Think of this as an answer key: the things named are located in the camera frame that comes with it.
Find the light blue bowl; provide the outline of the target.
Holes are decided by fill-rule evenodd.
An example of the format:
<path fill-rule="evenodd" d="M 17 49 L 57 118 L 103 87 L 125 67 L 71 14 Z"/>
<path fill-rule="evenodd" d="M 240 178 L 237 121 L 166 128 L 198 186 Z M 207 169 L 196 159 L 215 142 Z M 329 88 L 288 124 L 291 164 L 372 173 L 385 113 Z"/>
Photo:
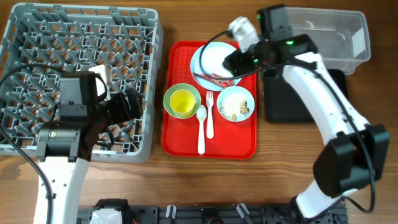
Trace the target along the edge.
<path fill-rule="evenodd" d="M 251 92 L 241 86 L 225 88 L 217 97 L 217 109 L 230 122 L 247 120 L 255 112 L 256 103 Z"/>

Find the yellow cup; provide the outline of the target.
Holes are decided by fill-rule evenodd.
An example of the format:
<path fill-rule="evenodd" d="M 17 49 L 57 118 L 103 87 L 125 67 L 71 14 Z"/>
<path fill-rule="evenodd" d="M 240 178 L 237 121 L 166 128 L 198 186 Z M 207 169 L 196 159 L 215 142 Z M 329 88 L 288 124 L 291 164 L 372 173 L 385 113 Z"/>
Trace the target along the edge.
<path fill-rule="evenodd" d="M 170 97 L 170 105 L 177 116 L 186 118 L 192 114 L 195 98 L 188 90 L 176 90 Z"/>

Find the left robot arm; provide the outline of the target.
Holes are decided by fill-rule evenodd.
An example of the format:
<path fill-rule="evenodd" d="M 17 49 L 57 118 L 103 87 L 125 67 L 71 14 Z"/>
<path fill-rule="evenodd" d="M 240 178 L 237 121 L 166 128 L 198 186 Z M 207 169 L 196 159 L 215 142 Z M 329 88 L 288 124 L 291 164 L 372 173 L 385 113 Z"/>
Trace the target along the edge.
<path fill-rule="evenodd" d="M 43 124 L 37 135 L 39 182 L 34 223 L 75 223 L 81 189 L 93 146 L 109 126 L 142 116 L 142 96 L 134 88 L 97 92 L 101 76 L 91 71 L 66 72 L 60 78 L 58 120 Z"/>

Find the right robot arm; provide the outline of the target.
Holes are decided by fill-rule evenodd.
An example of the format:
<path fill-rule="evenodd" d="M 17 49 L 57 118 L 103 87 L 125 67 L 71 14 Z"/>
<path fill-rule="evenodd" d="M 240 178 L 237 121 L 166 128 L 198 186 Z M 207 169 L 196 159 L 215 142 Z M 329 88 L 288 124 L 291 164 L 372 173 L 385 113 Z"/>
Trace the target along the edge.
<path fill-rule="evenodd" d="M 313 182 L 291 203 L 289 222 L 310 223 L 351 194 L 375 189 L 389 145 L 383 125 L 372 126 L 347 100 L 307 34 L 295 35 L 286 8 L 258 10 L 259 28 L 246 17 L 231 22 L 227 34 L 239 48 L 223 66 L 232 78 L 273 70 L 298 94 L 320 130 L 324 149 L 313 165 Z"/>

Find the red snack wrapper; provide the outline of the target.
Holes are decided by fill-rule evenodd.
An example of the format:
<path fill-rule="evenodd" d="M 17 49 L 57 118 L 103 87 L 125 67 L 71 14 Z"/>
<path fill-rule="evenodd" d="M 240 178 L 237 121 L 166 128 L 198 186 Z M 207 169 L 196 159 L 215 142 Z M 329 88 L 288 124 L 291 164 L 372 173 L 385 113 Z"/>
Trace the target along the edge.
<path fill-rule="evenodd" d="M 215 73 L 212 73 L 210 75 L 194 73 L 193 75 L 195 77 L 202 78 L 206 81 L 209 81 L 209 82 L 211 82 L 219 87 L 222 87 L 222 88 L 227 88 L 227 87 L 233 86 L 232 80 L 221 80 L 221 76 L 219 76 Z"/>

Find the green bowl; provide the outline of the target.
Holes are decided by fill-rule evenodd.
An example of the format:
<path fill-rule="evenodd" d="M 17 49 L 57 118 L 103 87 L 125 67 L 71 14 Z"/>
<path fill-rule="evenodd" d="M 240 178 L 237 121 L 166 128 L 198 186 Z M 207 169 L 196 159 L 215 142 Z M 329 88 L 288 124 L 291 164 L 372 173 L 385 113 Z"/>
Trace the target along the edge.
<path fill-rule="evenodd" d="M 171 86 L 166 91 L 166 93 L 164 95 L 163 103 L 164 103 L 164 109 L 166 110 L 166 112 L 169 115 L 171 115 L 172 117 L 177 118 L 177 119 L 186 119 L 186 118 L 181 118 L 181 117 L 177 116 L 177 114 L 172 110 L 171 105 L 170 105 L 170 97 L 171 97 L 172 93 L 174 93 L 176 90 L 181 90 L 181 89 L 190 91 L 195 98 L 195 106 L 193 108 L 192 114 L 186 118 L 193 116 L 199 109 L 199 106 L 201 105 L 201 96 L 199 94 L 199 91 L 192 85 L 189 85 L 186 83 L 179 83 L 179 84 Z"/>

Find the food scraps and rice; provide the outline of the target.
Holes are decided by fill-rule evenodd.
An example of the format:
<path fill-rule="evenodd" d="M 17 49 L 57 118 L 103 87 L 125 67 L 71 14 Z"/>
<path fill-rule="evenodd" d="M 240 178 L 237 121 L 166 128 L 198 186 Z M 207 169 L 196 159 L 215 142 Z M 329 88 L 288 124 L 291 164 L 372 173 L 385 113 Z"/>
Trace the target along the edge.
<path fill-rule="evenodd" d="M 225 118 L 237 121 L 245 118 L 251 110 L 245 98 L 240 95 L 231 95 L 221 101 L 220 111 Z"/>

